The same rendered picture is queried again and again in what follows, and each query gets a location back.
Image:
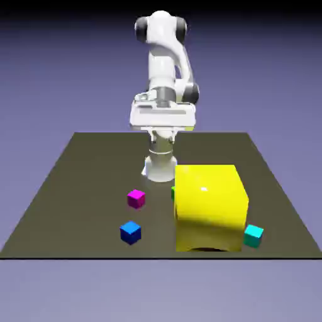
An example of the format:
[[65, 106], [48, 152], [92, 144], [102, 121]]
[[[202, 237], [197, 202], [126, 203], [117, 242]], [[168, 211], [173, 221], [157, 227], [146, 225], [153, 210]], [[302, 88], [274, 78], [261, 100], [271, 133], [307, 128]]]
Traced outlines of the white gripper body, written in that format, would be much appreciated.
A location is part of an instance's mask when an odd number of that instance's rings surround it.
[[196, 125], [196, 107], [171, 101], [169, 107], [161, 108], [156, 101], [133, 101], [130, 125], [139, 130], [192, 130]]

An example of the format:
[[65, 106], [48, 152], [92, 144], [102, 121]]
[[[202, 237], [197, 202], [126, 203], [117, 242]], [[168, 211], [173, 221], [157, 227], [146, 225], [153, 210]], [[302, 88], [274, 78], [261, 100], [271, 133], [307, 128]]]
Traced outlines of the small magenta cube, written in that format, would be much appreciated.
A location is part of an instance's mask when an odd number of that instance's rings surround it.
[[130, 207], [138, 209], [145, 205], [145, 193], [137, 189], [127, 194], [127, 203]]

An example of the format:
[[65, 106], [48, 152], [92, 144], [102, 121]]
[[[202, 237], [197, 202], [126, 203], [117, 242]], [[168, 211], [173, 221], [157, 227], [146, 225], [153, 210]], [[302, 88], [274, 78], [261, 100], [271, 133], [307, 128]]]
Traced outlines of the small blue cube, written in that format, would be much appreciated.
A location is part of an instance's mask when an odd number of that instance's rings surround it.
[[136, 243], [142, 238], [141, 226], [134, 221], [128, 221], [119, 228], [120, 238], [129, 245]]

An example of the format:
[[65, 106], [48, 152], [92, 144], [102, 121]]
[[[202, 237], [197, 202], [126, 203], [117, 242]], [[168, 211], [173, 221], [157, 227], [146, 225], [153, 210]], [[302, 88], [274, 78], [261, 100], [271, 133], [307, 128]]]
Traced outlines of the small cyan cube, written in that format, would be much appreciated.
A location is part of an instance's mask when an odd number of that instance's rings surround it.
[[247, 225], [244, 231], [243, 242], [246, 246], [258, 248], [261, 241], [264, 229], [254, 225]]

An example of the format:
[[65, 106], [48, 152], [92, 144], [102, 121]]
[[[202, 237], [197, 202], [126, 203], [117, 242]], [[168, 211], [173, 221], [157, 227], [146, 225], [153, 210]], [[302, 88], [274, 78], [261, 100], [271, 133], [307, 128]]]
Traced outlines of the large yellow box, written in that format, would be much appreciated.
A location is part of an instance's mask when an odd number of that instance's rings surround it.
[[175, 167], [175, 249], [242, 249], [249, 198], [234, 165]]

